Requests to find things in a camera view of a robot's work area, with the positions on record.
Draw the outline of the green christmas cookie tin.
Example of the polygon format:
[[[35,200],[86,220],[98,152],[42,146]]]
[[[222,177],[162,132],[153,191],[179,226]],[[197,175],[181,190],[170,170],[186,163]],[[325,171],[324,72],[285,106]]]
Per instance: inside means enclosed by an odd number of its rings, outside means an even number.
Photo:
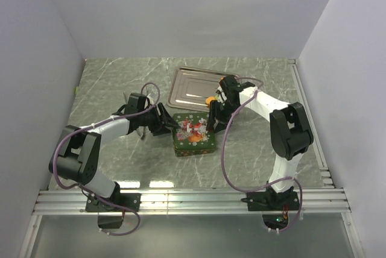
[[[187,156],[196,156],[200,154],[211,154],[216,150],[216,145],[214,143],[201,144],[201,143],[192,143],[192,144],[175,144],[174,152],[177,157],[187,157]]]

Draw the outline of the gold tin lid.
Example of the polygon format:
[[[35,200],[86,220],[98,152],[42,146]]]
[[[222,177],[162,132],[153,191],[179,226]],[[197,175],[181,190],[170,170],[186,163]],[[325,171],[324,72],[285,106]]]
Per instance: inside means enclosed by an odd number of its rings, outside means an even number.
[[[172,130],[173,145],[192,143],[216,144],[215,135],[212,132],[206,131],[208,117],[209,115],[204,112],[174,114],[173,119],[180,127]]]

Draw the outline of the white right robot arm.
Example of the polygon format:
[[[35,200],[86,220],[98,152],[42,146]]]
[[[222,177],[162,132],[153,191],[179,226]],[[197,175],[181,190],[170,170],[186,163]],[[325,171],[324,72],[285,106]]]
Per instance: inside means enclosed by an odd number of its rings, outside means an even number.
[[[273,171],[262,198],[257,204],[266,209],[280,209],[288,204],[293,193],[297,167],[305,152],[314,142],[309,119],[304,106],[276,99],[260,90],[262,82],[254,84],[248,78],[229,75],[219,82],[215,96],[206,99],[209,117],[208,131],[229,132],[235,116],[248,108],[268,121],[271,146],[276,154]]]

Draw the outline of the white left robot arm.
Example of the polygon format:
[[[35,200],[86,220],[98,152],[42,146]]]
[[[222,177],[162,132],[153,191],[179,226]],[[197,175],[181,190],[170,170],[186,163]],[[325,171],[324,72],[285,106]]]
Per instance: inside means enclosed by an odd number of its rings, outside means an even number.
[[[98,170],[101,146],[139,128],[147,128],[154,136],[168,134],[179,125],[162,103],[132,93],[126,104],[108,119],[83,127],[66,126],[49,163],[49,171],[56,182],[71,180],[76,186],[95,195],[95,199],[108,211],[127,207],[117,182]]]

